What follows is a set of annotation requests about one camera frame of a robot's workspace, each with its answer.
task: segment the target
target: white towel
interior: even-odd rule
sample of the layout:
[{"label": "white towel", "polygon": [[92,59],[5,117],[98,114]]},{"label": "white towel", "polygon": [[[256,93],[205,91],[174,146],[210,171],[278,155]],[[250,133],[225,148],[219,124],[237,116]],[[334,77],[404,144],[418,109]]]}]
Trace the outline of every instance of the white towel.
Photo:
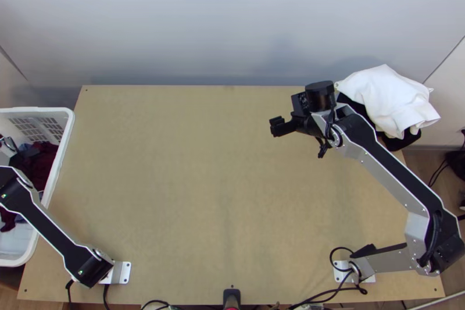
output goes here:
[{"label": "white towel", "polygon": [[441,118],[428,101],[432,89],[397,74],[386,64],[353,73],[334,86],[365,105],[376,130],[393,138],[403,139],[408,128],[417,134]]}]

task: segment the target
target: white laundry basket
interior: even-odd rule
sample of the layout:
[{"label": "white laundry basket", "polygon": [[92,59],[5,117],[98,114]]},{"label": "white laundry basket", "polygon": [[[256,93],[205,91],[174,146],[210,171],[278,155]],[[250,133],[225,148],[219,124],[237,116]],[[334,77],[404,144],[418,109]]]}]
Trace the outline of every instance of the white laundry basket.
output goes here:
[{"label": "white laundry basket", "polygon": [[[59,145],[42,196],[45,207],[50,203],[73,124],[74,113],[67,108],[0,109],[0,134],[12,137],[18,147],[36,141]],[[34,253],[37,239],[38,233],[28,223],[18,223],[13,230],[0,233],[0,266],[26,263]]]}]

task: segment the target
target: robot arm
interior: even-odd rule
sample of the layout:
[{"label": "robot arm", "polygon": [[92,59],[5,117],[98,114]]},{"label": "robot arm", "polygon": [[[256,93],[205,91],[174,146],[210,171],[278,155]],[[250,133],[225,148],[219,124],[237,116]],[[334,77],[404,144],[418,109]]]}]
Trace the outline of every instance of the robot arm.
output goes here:
[{"label": "robot arm", "polygon": [[42,206],[30,181],[13,167],[0,166],[0,206],[22,215],[61,254],[73,280],[89,288],[97,283],[128,283],[131,263],[114,261],[71,238]]},{"label": "robot arm", "polygon": [[380,272],[414,269],[436,276],[464,253],[457,218],[447,211],[439,196],[387,151],[364,117],[349,105],[336,103],[331,81],[307,85],[305,92],[292,96],[292,119],[279,116],[270,120],[275,137],[297,131],[316,137],[319,158],[328,148],[358,160],[409,212],[406,241],[376,248],[369,244],[347,261],[356,280],[366,280]]}]

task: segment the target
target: table top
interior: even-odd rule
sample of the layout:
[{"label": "table top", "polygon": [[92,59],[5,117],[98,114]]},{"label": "table top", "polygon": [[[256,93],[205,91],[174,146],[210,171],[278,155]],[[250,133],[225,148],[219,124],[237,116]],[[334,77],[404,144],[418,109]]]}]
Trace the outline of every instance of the table top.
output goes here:
[{"label": "table top", "polygon": [[[292,304],[336,288],[328,255],[401,243],[407,212],[365,168],[303,134],[270,134],[302,87],[85,86],[50,211],[79,240],[133,263],[108,302]],[[69,275],[43,239],[19,298],[66,301]],[[444,296],[440,277],[376,275],[367,295]],[[71,288],[102,302],[101,285]]]}]

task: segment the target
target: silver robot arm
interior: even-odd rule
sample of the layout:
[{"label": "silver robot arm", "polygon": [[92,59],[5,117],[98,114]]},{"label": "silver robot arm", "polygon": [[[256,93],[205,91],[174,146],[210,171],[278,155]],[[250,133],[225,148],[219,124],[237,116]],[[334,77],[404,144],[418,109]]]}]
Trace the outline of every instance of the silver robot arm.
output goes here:
[{"label": "silver robot arm", "polygon": [[270,120],[275,137],[297,131],[316,137],[319,158],[329,148],[359,161],[408,210],[405,242],[384,248],[369,244],[344,261],[359,283],[375,273],[416,270],[436,276],[464,253],[456,216],[442,200],[377,140],[372,126],[349,105],[336,103],[331,81],[307,85],[292,96],[292,119]]}]

